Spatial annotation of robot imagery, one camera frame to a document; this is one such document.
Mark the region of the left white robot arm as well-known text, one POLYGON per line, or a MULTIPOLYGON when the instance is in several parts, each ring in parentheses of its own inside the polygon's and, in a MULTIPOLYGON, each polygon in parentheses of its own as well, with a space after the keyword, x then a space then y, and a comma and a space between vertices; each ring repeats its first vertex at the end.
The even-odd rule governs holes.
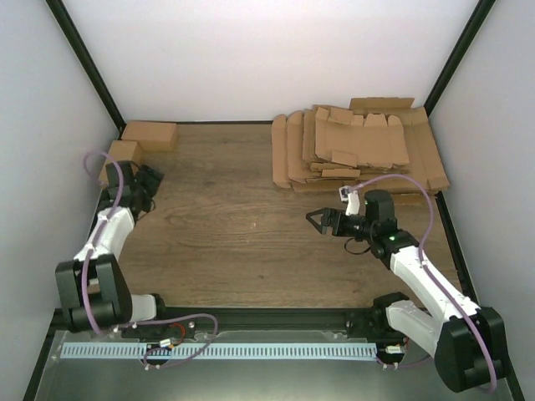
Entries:
POLYGON ((138 220, 155 209, 164 174, 121 160, 106 166, 96 221, 83 248, 59 263, 55 280, 66 327, 71 332, 136 324, 154 338, 164 336, 171 317, 157 294, 133 295, 120 270, 120 253, 138 220))

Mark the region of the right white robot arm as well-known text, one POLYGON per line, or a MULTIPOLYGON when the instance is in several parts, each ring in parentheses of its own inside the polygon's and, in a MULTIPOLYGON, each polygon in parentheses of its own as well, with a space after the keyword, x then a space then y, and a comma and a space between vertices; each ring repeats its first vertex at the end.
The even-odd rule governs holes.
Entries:
POLYGON ((371 316, 383 337, 406 335, 433 359, 442 382, 453 392, 469 388, 492 392, 510 372, 505 323, 492 307, 481 307, 459 292, 434 267, 422 244, 398 227, 389 192, 364 196, 349 187, 339 190, 346 207, 309 212, 307 221, 321 234, 366 242, 368 250, 401 279, 423 303, 418 308, 404 295, 376 299, 371 316))

